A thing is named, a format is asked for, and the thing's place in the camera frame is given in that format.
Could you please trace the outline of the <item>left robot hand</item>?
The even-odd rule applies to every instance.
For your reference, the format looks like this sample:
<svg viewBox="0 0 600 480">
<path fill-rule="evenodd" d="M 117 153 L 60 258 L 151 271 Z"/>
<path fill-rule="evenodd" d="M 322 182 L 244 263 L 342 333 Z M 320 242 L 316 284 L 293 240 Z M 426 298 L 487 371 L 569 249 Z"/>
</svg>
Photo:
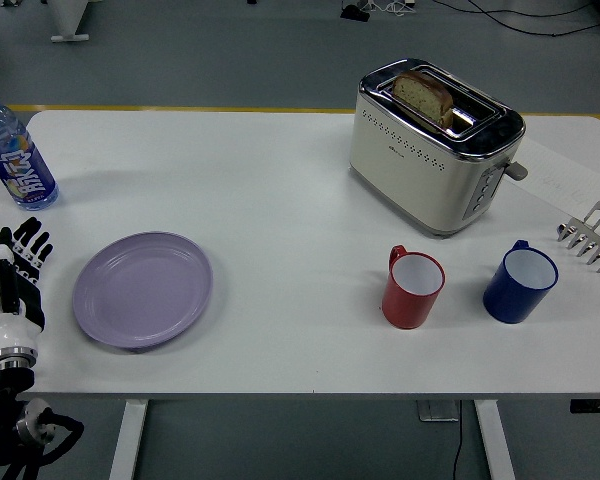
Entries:
<svg viewBox="0 0 600 480">
<path fill-rule="evenodd" d="M 37 356 L 37 337 L 45 328 L 38 283 L 52 250 L 50 234 L 35 217 L 0 230 L 0 356 Z"/>
</svg>

